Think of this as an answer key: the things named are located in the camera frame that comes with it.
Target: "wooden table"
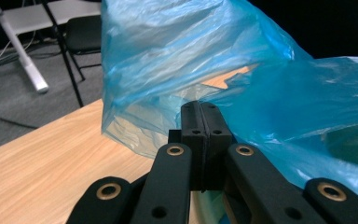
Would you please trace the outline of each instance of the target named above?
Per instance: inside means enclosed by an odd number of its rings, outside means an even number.
[[[208,84],[224,88],[236,72]],[[153,160],[101,135],[102,111],[99,100],[0,147],[0,223],[64,223],[97,179],[150,170]]]

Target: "gray carpet floor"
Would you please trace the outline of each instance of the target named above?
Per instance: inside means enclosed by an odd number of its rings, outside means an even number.
[[[79,108],[62,55],[39,59],[41,55],[57,52],[57,45],[48,45],[29,53],[49,85],[45,94],[35,91],[18,60],[0,66],[0,146],[33,130],[5,119],[37,128]],[[76,58],[79,64],[93,64],[101,61],[101,54]],[[101,98],[103,71],[101,66],[82,71],[85,81],[80,81],[74,69],[80,94],[87,105]]]

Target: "screw hole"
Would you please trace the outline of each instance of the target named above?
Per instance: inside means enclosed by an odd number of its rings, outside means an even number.
[[[293,207],[287,207],[284,209],[284,213],[289,216],[292,219],[300,220],[302,218],[301,213],[293,208]]]
[[[236,151],[242,156],[252,156],[255,152],[250,147],[238,146]]]
[[[167,148],[168,155],[171,156],[180,156],[185,152],[182,147],[169,147]]]
[[[115,193],[115,191],[116,191],[115,186],[107,186],[102,190],[102,194],[106,196]]]
[[[342,189],[337,188],[336,186],[329,183],[320,183],[318,185],[319,192],[326,198],[336,201],[343,202],[347,200],[347,195]]]
[[[332,188],[329,188],[329,187],[326,187],[324,189],[324,192],[328,193],[329,195],[331,195],[332,197],[338,197],[339,196],[339,192],[336,191],[335,189],[332,189]]]
[[[152,210],[152,216],[155,218],[164,218],[167,216],[167,211],[164,207],[155,207]]]
[[[110,200],[116,198],[121,192],[121,186],[117,183],[108,183],[102,185],[97,190],[97,197],[101,200]]]

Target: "metal rivet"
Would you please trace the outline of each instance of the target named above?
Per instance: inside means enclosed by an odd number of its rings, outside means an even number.
[[[109,193],[104,192],[108,188],[114,188],[114,191]],[[120,194],[120,192],[121,192],[121,186],[119,184],[117,183],[104,184],[97,190],[97,197],[101,200],[110,200],[116,198],[118,194]]]
[[[318,185],[318,190],[324,197],[330,200],[336,202],[343,202],[347,200],[347,195],[344,193],[344,191],[332,184],[322,182]]]
[[[182,147],[169,147],[167,153],[171,156],[180,156],[185,152]]]
[[[250,147],[246,146],[238,146],[235,150],[242,156],[252,156],[255,153]]]

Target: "black cable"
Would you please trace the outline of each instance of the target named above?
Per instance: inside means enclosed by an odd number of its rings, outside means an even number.
[[[19,123],[17,121],[14,121],[14,120],[4,119],[4,118],[1,118],[1,117],[0,117],[0,120],[4,121],[6,123],[18,125],[18,126],[21,126],[21,127],[24,127],[24,128],[29,128],[29,129],[38,129],[39,128],[39,127],[36,127],[36,126],[33,126],[33,125],[23,124],[23,123]]]
[[[51,57],[54,57],[54,56],[57,56],[57,55],[60,55],[61,52],[58,51],[58,52],[54,52],[54,53],[39,53],[39,54],[32,54],[30,55],[31,58],[33,59],[46,59],[46,58],[51,58]]]
[[[17,53],[9,53],[8,55],[2,57],[2,59],[0,59],[0,66],[5,65],[7,63],[12,63],[14,61],[16,61],[18,59],[18,55]]]

